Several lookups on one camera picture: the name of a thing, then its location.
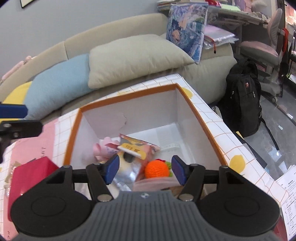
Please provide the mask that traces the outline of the orange crochet fruit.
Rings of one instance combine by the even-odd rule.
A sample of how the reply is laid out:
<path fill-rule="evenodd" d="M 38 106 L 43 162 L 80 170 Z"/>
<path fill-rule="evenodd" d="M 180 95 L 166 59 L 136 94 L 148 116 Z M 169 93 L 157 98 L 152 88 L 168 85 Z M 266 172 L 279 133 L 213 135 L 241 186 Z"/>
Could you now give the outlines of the orange crochet fruit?
<path fill-rule="evenodd" d="M 161 159 L 150 161 L 144 170 L 145 178 L 171 177 L 171 163 Z"/>

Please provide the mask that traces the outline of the pink cloth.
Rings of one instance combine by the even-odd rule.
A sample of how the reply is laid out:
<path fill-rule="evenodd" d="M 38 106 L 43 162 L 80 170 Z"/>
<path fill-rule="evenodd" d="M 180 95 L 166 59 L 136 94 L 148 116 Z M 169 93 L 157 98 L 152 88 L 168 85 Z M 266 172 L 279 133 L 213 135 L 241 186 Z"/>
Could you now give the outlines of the pink cloth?
<path fill-rule="evenodd" d="M 157 177 L 137 181 L 133 184 L 132 191 L 135 192 L 153 192 L 180 186 L 178 180 L 174 177 Z"/>

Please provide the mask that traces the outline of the yellow pillow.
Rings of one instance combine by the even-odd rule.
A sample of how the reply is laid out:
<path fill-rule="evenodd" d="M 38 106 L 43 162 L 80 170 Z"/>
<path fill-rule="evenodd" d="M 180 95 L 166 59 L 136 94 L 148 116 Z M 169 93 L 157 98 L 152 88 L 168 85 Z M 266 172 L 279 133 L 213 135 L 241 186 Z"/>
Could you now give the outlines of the yellow pillow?
<path fill-rule="evenodd" d="M 26 82 L 15 88 L 2 102 L 2 104 L 23 104 L 32 81 Z"/>

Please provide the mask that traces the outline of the pink plush toy in box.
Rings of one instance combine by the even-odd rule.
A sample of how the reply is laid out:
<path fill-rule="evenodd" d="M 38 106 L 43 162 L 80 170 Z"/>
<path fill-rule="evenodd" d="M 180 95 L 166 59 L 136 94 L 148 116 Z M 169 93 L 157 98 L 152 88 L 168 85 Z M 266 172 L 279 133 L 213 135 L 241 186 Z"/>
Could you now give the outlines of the pink plush toy in box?
<path fill-rule="evenodd" d="M 119 145 L 120 142 L 118 140 L 112 140 L 110 137 L 105 137 L 103 140 L 100 140 L 93 145 L 93 155 L 98 162 L 104 163 L 118 153 Z"/>

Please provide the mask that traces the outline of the clear plastic wrapper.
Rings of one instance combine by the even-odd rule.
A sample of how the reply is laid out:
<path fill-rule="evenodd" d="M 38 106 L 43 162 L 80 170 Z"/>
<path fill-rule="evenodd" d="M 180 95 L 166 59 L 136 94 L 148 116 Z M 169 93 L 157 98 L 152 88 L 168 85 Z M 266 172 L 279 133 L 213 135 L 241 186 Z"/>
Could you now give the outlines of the clear plastic wrapper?
<path fill-rule="evenodd" d="M 121 191 L 132 191 L 135 181 L 142 171 L 141 161 L 126 152 L 118 152 L 119 169 L 112 183 Z"/>

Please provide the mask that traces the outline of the yellow snack packet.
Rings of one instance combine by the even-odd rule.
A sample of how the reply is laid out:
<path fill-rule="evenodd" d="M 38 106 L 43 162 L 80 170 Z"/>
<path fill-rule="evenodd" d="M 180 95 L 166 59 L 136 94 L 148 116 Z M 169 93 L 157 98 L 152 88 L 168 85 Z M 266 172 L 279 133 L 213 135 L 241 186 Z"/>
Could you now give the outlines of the yellow snack packet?
<path fill-rule="evenodd" d="M 123 134 L 119 135 L 120 145 L 117 147 L 120 151 L 128 153 L 141 160 L 150 160 L 152 156 L 160 151 L 160 147 L 136 138 L 132 138 Z"/>

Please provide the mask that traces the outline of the red box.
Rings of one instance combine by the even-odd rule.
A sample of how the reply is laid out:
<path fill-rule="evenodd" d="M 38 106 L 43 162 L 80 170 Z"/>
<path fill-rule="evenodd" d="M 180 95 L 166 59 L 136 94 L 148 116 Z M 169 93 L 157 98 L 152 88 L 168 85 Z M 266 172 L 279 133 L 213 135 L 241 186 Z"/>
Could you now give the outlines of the red box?
<path fill-rule="evenodd" d="M 33 159 L 16 167 L 13 171 L 10 194 L 8 198 L 8 220 L 11 219 L 12 204 L 21 195 L 54 173 L 59 167 L 48 157 Z"/>

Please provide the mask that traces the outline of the lemon pattern pink tablecloth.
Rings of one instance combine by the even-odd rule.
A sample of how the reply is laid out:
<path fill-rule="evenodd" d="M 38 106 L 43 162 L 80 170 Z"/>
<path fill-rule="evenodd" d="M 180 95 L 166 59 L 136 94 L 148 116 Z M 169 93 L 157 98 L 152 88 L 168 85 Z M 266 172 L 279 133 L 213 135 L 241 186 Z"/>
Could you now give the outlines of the lemon pattern pink tablecloth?
<path fill-rule="evenodd" d="M 37 137 L 12 139 L 3 172 L 13 160 L 41 158 L 59 169 L 12 205 L 11 232 L 3 240 L 278 240 L 274 228 L 288 192 L 276 183 L 238 137 L 179 75 L 144 82 L 101 98 L 178 84 L 217 142 L 225 165 L 210 170 L 187 164 L 187 181 L 178 197 L 166 189 L 121 191 L 102 178 L 103 164 L 83 169 L 64 164 L 78 110 L 43 125 Z"/>

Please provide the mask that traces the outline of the pink plush on sofa back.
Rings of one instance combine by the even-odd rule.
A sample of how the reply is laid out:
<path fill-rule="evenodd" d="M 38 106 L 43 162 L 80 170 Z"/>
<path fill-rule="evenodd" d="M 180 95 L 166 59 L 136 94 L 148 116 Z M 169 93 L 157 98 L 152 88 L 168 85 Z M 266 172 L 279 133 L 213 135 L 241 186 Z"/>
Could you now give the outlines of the pink plush on sofa back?
<path fill-rule="evenodd" d="M 1 78 L 1 84 L 3 84 L 13 73 L 19 70 L 22 66 L 27 64 L 29 61 L 32 60 L 32 56 L 27 56 L 24 60 L 17 63 L 13 68 L 11 68 L 6 74 L 4 74 Z"/>

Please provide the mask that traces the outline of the blue pillow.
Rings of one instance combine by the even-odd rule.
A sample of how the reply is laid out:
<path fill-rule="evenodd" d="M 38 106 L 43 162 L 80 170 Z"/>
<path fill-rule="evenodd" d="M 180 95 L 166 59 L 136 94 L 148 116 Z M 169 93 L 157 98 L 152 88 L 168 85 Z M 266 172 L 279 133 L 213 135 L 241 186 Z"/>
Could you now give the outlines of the blue pillow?
<path fill-rule="evenodd" d="M 36 75 L 26 94 L 26 120 L 41 120 L 92 89 L 88 87 L 89 55 L 58 63 Z"/>

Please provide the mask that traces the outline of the orange cardboard box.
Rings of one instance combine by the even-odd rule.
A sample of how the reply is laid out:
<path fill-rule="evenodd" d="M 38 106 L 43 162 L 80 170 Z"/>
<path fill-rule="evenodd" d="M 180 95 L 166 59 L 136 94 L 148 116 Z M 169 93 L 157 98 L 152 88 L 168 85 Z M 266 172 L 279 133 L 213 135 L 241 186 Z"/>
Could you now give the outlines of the orange cardboard box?
<path fill-rule="evenodd" d="M 153 159 L 175 155 L 186 164 L 216 170 L 226 164 L 217 142 L 178 84 L 158 86 L 79 108 L 66 149 L 65 165 L 83 169 L 97 161 L 93 146 L 121 135 L 158 146 Z"/>

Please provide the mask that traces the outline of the black backpack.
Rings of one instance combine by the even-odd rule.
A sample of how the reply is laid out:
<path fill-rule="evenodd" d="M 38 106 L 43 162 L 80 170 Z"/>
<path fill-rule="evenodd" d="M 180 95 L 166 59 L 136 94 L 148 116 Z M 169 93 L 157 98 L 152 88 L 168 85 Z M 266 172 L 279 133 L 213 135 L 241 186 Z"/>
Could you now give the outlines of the black backpack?
<path fill-rule="evenodd" d="M 261 123 L 260 105 L 261 85 L 258 80 L 256 64 L 247 59 L 240 59 L 226 77 L 225 94 L 217 103 L 224 123 L 242 137 L 255 134 Z"/>

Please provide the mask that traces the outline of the beige sofa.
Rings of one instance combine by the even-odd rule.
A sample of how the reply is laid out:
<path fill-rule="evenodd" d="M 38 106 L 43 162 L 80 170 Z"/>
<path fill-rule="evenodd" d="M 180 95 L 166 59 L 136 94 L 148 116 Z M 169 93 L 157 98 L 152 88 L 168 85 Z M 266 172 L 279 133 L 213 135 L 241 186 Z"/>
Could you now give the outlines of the beige sofa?
<path fill-rule="evenodd" d="M 44 123 L 124 88 L 179 74 L 213 103 L 224 96 L 226 76 L 236 63 L 232 47 L 202 50 L 196 61 L 166 39 L 167 18 L 154 13 L 113 21 L 46 49 L 1 85 L 1 102 L 17 99 L 27 119 Z"/>

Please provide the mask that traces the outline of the paper sheets on floor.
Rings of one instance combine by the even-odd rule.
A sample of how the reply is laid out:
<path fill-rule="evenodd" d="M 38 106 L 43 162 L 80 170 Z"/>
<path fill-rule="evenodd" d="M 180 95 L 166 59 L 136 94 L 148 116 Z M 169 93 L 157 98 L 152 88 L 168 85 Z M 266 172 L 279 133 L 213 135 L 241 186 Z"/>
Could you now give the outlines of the paper sheets on floor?
<path fill-rule="evenodd" d="M 295 240 L 295 166 L 278 178 L 277 183 L 284 188 L 289 196 L 281 205 L 283 220 L 288 240 Z"/>

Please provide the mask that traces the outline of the beige pillow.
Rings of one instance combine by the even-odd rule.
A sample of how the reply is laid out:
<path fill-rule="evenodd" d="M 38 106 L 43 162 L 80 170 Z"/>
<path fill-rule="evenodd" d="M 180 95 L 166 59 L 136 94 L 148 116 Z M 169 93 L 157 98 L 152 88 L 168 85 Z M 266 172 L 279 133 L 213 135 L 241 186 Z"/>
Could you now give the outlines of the beige pillow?
<path fill-rule="evenodd" d="M 88 87 L 100 89 L 194 62 L 181 48 L 158 35 L 122 38 L 90 51 Z"/>

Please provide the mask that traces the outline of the blue anime picture board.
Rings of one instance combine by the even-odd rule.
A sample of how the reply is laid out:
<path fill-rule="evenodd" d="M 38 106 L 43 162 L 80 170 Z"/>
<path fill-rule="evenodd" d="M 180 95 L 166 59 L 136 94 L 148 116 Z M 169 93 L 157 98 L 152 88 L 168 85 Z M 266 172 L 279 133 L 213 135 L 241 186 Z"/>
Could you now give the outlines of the blue anime picture board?
<path fill-rule="evenodd" d="M 201 60 L 207 3 L 174 4 L 168 14 L 166 39 L 186 52 L 196 63 Z"/>

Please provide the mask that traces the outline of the pink desk chair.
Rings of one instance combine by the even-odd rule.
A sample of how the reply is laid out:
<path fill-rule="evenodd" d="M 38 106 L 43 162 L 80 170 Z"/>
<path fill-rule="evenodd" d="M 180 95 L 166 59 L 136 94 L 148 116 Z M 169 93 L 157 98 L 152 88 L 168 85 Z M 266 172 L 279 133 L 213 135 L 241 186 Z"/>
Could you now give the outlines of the pink desk chair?
<path fill-rule="evenodd" d="M 282 9 L 279 8 L 271 17 L 267 24 L 267 33 L 271 41 L 271 45 L 264 44 L 259 41 L 243 41 L 240 44 L 240 53 L 244 57 L 253 60 L 257 66 L 265 67 L 265 70 L 259 69 L 259 81 L 263 92 L 268 93 L 269 101 L 277 103 L 278 97 L 282 96 L 282 84 L 280 82 L 280 63 L 283 57 L 283 51 L 276 51 L 278 44 L 278 36 L 283 34 L 280 29 L 280 21 L 282 17 Z"/>

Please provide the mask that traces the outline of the cluttered desk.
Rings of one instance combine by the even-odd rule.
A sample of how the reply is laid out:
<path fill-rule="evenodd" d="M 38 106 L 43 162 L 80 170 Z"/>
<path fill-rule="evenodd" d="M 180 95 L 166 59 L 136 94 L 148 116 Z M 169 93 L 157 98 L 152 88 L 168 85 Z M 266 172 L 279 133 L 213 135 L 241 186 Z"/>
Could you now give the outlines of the cluttered desk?
<path fill-rule="evenodd" d="M 209 34 L 206 33 L 206 30 L 211 27 L 218 27 L 219 25 L 232 25 L 236 29 L 240 30 L 242 33 L 242 26 L 246 24 L 255 24 L 255 25 L 263 25 L 267 27 L 267 22 L 262 18 L 259 18 L 253 14 L 245 13 L 243 11 L 232 11 L 223 8 L 220 5 L 212 5 L 211 1 L 197 1 L 197 2 L 182 2 L 182 1 L 158 1 L 157 9 L 158 11 L 170 10 L 171 6 L 174 4 L 189 4 L 189 3 L 207 3 L 208 13 L 207 13 L 207 24 L 204 30 L 204 40 L 207 36 L 207 39 L 212 44 L 212 47 L 215 48 L 218 44 L 222 43 L 223 40 L 219 40 L 218 37 L 210 37 Z"/>

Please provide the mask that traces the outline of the framed wall picture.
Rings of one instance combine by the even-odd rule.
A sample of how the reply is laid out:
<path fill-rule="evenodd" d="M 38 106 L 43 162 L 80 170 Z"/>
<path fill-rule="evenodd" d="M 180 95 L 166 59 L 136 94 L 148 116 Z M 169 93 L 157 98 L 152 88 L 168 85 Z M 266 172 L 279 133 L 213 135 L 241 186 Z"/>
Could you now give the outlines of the framed wall picture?
<path fill-rule="evenodd" d="M 21 8 L 24 9 L 29 4 L 31 4 L 34 0 L 20 0 Z"/>

